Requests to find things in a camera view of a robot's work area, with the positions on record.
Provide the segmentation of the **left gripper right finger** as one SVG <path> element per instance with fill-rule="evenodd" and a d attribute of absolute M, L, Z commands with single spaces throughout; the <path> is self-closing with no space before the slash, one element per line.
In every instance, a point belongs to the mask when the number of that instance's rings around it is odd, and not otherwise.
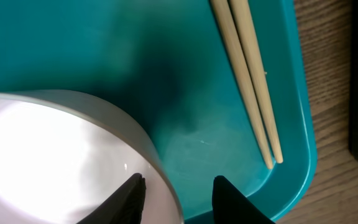
<path fill-rule="evenodd" d="M 215 224 L 275 224 L 222 175 L 214 178 L 212 207 Z"/>

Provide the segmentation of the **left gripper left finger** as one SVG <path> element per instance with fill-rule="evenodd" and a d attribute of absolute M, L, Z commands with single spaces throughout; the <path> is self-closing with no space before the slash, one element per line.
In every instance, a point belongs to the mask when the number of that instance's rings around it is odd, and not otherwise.
<path fill-rule="evenodd" d="M 140 224 L 145 193 L 145 178 L 135 173 L 78 224 Z"/>

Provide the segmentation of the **small white bowl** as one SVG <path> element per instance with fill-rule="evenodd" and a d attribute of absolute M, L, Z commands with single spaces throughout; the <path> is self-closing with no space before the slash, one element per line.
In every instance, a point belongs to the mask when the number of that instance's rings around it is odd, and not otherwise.
<path fill-rule="evenodd" d="M 152 140 L 122 109 L 78 91 L 0 93 L 0 223 L 78 223 L 135 173 L 141 223 L 183 223 Z"/>

